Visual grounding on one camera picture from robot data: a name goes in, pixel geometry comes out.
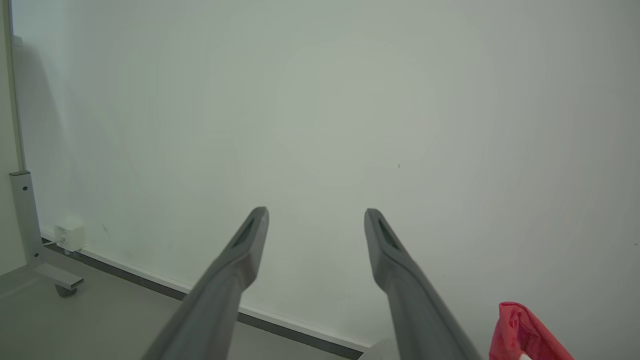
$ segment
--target red bag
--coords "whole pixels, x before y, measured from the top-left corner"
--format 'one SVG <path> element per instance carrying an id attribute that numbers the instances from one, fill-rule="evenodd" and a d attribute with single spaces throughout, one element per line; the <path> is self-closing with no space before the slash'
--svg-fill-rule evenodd
<path id="1" fill-rule="evenodd" d="M 489 360 L 574 360 L 524 305 L 500 303 Z"/>

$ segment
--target metal leg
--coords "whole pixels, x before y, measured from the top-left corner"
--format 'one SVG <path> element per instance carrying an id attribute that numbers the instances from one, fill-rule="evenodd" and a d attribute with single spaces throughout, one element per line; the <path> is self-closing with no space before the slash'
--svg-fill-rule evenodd
<path id="1" fill-rule="evenodd" d="M 80 276 L 66 272 L 47 264 L 40 256 L 44 249 L 42 236 L 40 235 L 40 224 L 38 223 L 38 213 L 36 212 L 36 200 L 33 193 L 33 183 L 31 182 L 31 172 L 20 171 L 9 174 L 11 187 L 13 190 L 13 203 L 15 204 L 15 214 L 18 218 L 18 227 L 22 236 L 22 246 L 27 258 L 28 267 L 35 272 L 44 275 L 54 281 L 56 289 L 63 288 L 73 295 L 77 291 L 77 286 L 84 281 Z"/>

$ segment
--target black strip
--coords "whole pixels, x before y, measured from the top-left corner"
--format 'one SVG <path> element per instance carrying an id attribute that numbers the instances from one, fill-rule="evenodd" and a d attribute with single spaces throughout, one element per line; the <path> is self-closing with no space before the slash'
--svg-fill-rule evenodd
<path id="1" fill-rule="evenodd" d="M 42 238 L 42 243 L 49 243 L 49 240 Z M 83 255 L 78 252 L 70 252 L 66 254 L 65 249 L 57 246 L 56 244 L 48 246 L 47 249 L 55 251 L 58 254 L 63 254 L 68 258 L 78 260 L 85 265 L 88 265 L 92 268 L 96 268 L 102 272 L 106 272 L 107 274 L 117 276 L 123 280 L 133 282 L 134 284 L 140 285 L 144 288 L 153 290 L 157 293 L 160 293 L 168 297 L 172 297 L 180 301 L 182 301 L 182 299 L 184 299 L 184 297 L 187 295 L 181 291 L 171 289 L 164 285 L 160 285 L 157 282 L 149 281 L 143 277 L 134 275 L 130 272 L 126 272 L 115 266 L 111 266 L 109 264 L 103 263 L 87 255 Z M 310 347 L 314 347 L 322 351 L 330 352 L 332 354 L 345 357 L 347 359 L 355 360 L 362 355 L 360 351 L 353 350 L 352 348 L 343 347 L 342 345 L 334 344 L 330 341 L 318 339 L 311 335 L 303 334 L 302 332 L 291 330 L 284 326 L 276 325 L 274 323 L 270 323 L 258 318 L 254 318 L 253 316 L 249 316 L 246 314 L 238 313 L 237 321 L 249 326 L 256 327 L 260 330 L 270 332 L 271 334 L 276 334 L 276 335 L 282 336 L 283 338 L 297 341 L 298 343 L 309 345 Z"/>

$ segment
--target white power adapter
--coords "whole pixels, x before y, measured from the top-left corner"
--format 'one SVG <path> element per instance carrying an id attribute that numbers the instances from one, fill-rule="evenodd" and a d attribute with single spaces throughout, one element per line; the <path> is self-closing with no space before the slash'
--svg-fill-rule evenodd
<path id="1" fill-rule="evenodd" d="M 59 247 L 67 251 L 78 251 L 84 247 L 84 226 L 65 227 L 56 225 L 56 241 Z"/>

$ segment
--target scuff mark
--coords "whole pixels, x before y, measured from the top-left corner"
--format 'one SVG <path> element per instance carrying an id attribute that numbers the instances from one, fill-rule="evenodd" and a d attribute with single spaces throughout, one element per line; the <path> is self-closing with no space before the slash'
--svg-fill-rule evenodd
<path id="1" fill-rule="evenodd" d="M 107 230 L 107 227 L 104 226 L 104 224 L 103 224 L 102 228 L 104 229 L 104 233 L 107 234 L 107 237 L 110 239 L 111 237 L 109 236 L 109 231 Z"/>

